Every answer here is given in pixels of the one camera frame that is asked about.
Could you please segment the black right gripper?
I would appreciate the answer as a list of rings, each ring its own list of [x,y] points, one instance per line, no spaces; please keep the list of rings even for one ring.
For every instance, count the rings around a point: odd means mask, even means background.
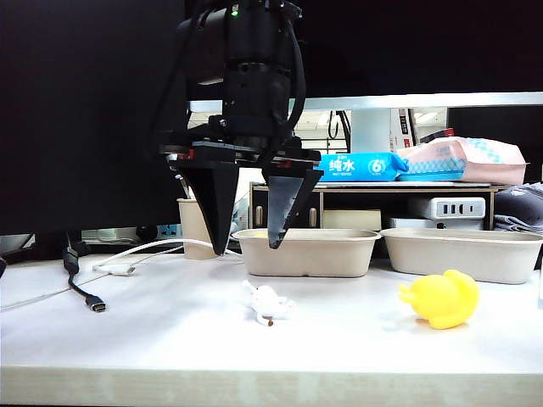
[[[268,186],[267,235],[278,249],[324,174],[321,154],[303,148],[292,127],[275,120],[216,114],[193,128],[165,131],[159,153],[192,188],[213,250],[227,249],[238,168],[263,169]]]

